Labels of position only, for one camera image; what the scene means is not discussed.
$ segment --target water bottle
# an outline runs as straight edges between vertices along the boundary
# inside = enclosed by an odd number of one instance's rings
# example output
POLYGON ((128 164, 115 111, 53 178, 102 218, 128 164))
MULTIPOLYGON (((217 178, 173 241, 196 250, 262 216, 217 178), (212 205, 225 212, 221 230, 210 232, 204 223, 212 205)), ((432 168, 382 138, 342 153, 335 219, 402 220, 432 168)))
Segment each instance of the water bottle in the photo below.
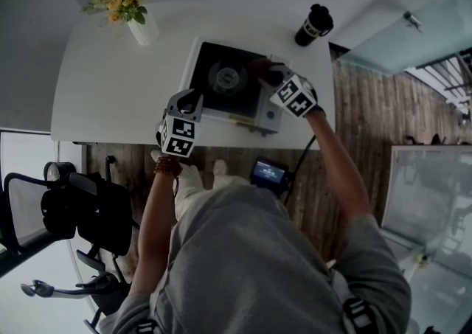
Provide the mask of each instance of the water bottle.
POLYGON ((333 18, 330 11, 320 4, 314 4, 302 27, 295 34, 296 44, 306 47, 319 36, 328 34, 332 29, 333 18))

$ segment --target white pants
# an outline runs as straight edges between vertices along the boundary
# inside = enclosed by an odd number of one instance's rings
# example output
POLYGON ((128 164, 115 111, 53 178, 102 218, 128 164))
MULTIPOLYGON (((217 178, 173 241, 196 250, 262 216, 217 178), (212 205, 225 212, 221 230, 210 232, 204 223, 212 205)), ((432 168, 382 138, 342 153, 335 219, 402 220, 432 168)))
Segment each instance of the white pants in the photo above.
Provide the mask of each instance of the white pants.
POLYGON ((189 208, 201 207, 216 191, 223 187, 234 185, 249 186, 250 183, 237 175, 215 175, 212 189, 205 189, 200 173, 195 165, 182 166, 178 177, 178 192, 176 196, 176 218, 180 220, 189 208))

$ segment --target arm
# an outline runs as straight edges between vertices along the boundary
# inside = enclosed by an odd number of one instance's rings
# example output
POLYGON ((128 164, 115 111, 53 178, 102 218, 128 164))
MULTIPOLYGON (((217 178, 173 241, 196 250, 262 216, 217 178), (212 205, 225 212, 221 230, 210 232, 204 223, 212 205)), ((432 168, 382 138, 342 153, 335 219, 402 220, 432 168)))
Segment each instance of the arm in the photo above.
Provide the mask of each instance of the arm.
POLYGON ((369 214, 369 197, 361 175, 328 124, 325 114, 312 111, 306 118, 318 140, 330 186, 342 212, 349 221, 369 214))
POLYGON ((139 230, 139 261, 131 285, 132 293, 152 293, 167 267, 172 229, 174 177, 157 173, 139 230))
POLYGON ((325 115, 313 111, 307 119, 318 139, 331 188, 349 221, 347 246, 334 267, 347 280, 350 292, 369 303, 379 333, 403 334, 411 307, 410 288, 370 214, 364 182, 325 115))

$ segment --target bracelet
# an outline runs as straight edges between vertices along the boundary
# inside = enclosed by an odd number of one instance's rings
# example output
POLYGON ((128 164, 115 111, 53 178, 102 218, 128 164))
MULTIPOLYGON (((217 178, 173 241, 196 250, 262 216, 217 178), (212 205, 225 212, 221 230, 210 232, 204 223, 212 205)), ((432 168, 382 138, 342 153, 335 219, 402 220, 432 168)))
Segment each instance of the bracelet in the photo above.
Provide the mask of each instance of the bracelet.
POLYGON ((162 155, 157 159, 156 174, 161 173, 165 175, 173 175, 177 178, 182 172, 182 166, 172 156, 162 155))

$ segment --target black mesh chair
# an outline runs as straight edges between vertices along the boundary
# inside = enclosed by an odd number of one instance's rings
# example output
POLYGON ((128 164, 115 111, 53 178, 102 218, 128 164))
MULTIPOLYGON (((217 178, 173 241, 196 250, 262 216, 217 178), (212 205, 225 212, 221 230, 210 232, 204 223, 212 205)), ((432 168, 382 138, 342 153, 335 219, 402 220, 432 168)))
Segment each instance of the black mesh chair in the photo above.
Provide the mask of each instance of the black mesh chair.
POLYGON ((91 296, 99 309, 92 322, 85 323, 94 333, 100 314, 117 311, 128 295, 130 285, 116 258, 128 253, 133 226, 139 229, 131 217, 128 191, 109 180, 111 160, 107 158, 107 180, 98 173, 70 173, 55 182, 11 173, 0 194, 0 243, 6 248, 0 253, 0 277, 54 242, 73 238, 76 230, 91 243, 87 254, 77 250, 77 258, 98 273, 90 282, 77 284, 77 290, 61 290, 33 280, 21 289, 44 298, 91 296), (116 276, 97 259, 101 248, 114 255, 116 276))

